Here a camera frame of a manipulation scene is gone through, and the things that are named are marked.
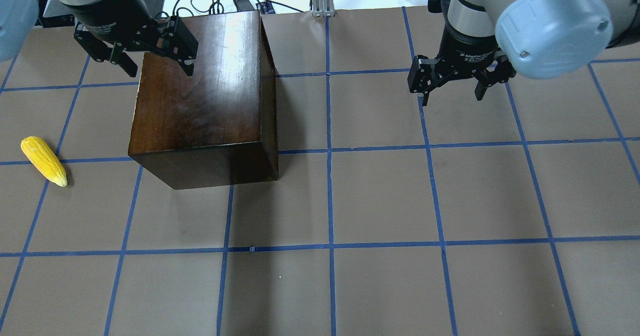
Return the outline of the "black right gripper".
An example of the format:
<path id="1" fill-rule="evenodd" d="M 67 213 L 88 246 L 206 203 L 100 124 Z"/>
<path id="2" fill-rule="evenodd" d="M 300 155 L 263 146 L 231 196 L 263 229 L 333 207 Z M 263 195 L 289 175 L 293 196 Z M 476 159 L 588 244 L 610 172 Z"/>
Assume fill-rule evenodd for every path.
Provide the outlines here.
<path id="1" fill-rule="evenodd" d="M 430 93 L 448 81 L 475 77 L 475 98 L 482 101 L 487 89 L 508 82 L 515 77 L 507 56 L 499 56 L 492 71 L 487 68 L 495 60 L 498 43 L 495 36 L 469 36 L 454 29 L 444 29 L 438 55 L 435 59 L 416 55 L 412 59 L 407 87 L 411 93 L 420 93 L 422 107 L 428 105 Z"/>

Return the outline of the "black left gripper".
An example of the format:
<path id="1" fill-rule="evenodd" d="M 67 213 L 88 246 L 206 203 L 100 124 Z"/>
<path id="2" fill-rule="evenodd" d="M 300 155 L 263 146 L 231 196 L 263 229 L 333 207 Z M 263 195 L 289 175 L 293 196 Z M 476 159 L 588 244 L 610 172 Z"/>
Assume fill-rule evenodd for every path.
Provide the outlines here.
<path id="1" fill-rule="evenodd" d="M 150 51 L 176 61 L 186 76 L 194 74 L 199 43 L 178 15 L 157 22 L 144 0 L 65 1 L 64 5 L 77 20 L 74 39 L 94 61 L 108 61 L 135 77 L 138 66 L 126 51 Z"/>

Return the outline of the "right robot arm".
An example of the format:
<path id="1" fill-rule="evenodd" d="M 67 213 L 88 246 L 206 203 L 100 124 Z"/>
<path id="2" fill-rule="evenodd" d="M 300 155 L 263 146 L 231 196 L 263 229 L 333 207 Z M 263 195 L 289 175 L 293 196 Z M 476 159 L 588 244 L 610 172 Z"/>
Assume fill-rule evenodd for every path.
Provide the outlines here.
<path id="1" fill-rule="evenodd" d="M 517 75 L 551 79 L 578 70 L 608 48 L 639 41 L 639 0 L 427 0 L 444 28 L 438 54 L 413 57 L 411 93 L 475 79 L 486 90 Z"/>

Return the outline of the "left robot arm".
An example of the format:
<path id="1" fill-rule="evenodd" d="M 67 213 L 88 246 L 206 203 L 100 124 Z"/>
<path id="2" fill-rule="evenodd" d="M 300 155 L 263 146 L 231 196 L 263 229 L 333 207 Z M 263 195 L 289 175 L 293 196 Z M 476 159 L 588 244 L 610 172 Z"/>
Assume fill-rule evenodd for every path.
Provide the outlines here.
<path id="1" fill-rule="evenodd" d="M 73 37 L 97 62 L 118 65 L 134 77 L 129 52 L 153 52 L 194 74 L 199 43 L 178 15 L 156 19 L 144 0 L 59 0 L 73 15 Z M 40 0 L 0 0 L 0 58 L 16 57 L 40 12 Z"/>

